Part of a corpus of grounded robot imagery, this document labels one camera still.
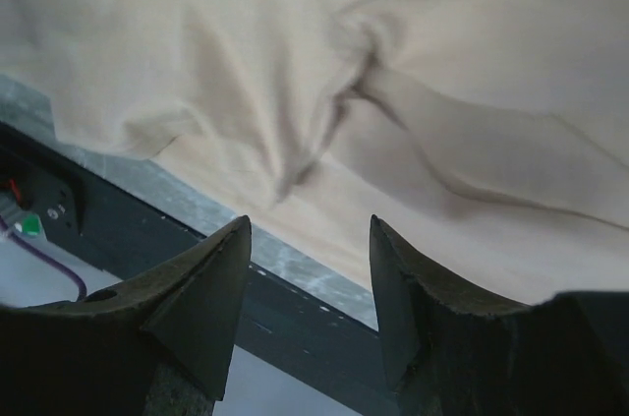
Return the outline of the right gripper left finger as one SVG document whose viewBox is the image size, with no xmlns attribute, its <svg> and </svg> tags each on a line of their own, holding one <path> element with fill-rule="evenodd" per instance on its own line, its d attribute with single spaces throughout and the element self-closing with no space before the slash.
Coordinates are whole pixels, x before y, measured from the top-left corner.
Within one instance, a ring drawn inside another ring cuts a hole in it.
<svg viewBox="0 0 629 416">
<path fill-rule="evenodd" d="M 225 394 L 251 261 L 239 217 L 85 299 L 1 311 L 5 415 L 209 415 Z"/>
</svg>

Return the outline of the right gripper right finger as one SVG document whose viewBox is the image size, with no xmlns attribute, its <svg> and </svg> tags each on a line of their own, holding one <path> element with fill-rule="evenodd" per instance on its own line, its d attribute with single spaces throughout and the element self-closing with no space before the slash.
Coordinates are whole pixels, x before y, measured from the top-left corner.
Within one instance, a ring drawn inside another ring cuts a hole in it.
<svg viewBox="0 0 629 416">
<path fill-rule="evenodd" d="M 624 415 L 628 296 L 525 305 L 416 250 L 378 217 L 372 293 L 384 373 L 404 415 Z"/>
</svg>

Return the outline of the beige t-shirt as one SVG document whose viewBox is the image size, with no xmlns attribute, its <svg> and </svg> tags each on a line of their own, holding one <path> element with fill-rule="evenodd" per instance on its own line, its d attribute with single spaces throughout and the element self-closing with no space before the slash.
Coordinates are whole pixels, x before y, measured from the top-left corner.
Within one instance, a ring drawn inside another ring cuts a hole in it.
<svg viewBox="0 0 629 416">
<path fill-rule="evenodd" d="M 628 287 L 628 0 L 1 0 L 1 71 L 362 285 L 378 215 L 519 302 Z"/>
</svg>

